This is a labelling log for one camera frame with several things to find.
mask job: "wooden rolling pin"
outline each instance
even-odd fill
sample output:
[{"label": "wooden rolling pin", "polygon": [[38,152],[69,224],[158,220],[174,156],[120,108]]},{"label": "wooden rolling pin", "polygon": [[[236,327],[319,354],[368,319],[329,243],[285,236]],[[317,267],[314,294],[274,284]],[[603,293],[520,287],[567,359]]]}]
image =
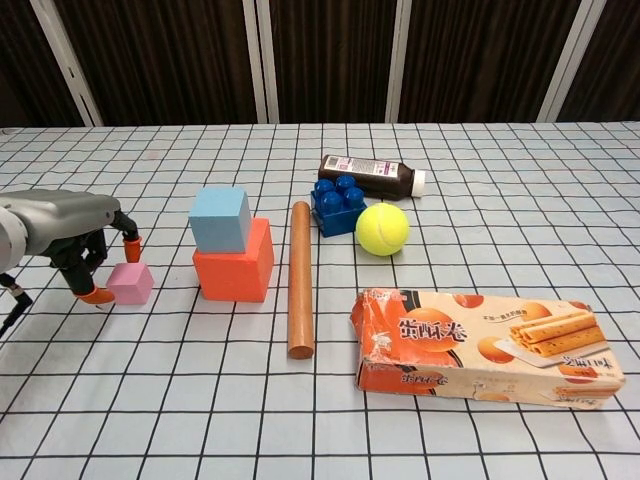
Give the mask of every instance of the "wooden rolling pin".
[{"label": "wooden rolling pin", "polygon": [[311,211],[296,202],[291,213],[289,250],[289,356],[311,358],[315,350],[311,311]]}]

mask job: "egg roll box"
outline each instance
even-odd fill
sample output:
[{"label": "egg roll box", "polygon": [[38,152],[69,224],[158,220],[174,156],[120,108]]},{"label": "egg roll box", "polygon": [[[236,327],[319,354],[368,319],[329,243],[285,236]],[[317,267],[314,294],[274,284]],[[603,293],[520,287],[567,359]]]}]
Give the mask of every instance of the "egg roll box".
[{"label": "egg roll box", "polygon": [[253,218],[243,253],[203,253],[196,248],[193,264],[207,300],[263,302],[273,270],[269,220]]},{"label": "egg roll box", "polygon": [[372,288],[351,320],[366,391],[594,409],[625,383],[579,302]]}]

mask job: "tennis ball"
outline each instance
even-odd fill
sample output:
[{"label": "tennis ball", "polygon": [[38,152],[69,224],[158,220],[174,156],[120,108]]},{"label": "tennis ball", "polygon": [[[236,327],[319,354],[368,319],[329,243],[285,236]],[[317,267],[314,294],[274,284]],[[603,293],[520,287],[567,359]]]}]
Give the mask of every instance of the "tennis ball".
[{"label": "tennis ball", "polygon": [[356,223],[356,238],[367,252],[381,257],[399,251],[409,236],[409,220],[389,203],[368,207]]}]

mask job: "cardboard box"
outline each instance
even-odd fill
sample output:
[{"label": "cardboard box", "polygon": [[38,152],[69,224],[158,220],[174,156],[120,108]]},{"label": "cardboard box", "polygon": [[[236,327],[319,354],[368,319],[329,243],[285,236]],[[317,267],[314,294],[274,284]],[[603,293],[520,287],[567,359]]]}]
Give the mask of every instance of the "cardboard box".
[{"label": "cardboard box", "polygon": [[368,289],[351,320],[363,390],[593,409],[624,384],[578,302]]}]

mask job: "blue toy building block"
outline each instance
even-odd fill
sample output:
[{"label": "blue toy building block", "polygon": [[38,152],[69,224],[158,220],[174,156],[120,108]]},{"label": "blue toy building block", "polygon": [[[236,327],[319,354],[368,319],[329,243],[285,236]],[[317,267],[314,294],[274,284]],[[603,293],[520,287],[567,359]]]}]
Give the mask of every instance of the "blue toy building block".
[{"label": "blue toy building block", "polygon": [[247,193],[238,187],[206,187],[198,192],[189,224],[202,253],[244,253],[251,229]]},{"label": "blue toy building block", "polygon": [[333,237],[355,231],[358,217],[367,206],[354,178],[344,175],[335,185],[327,179],[317,181],[311,192],[311,208],[322,235]]}]

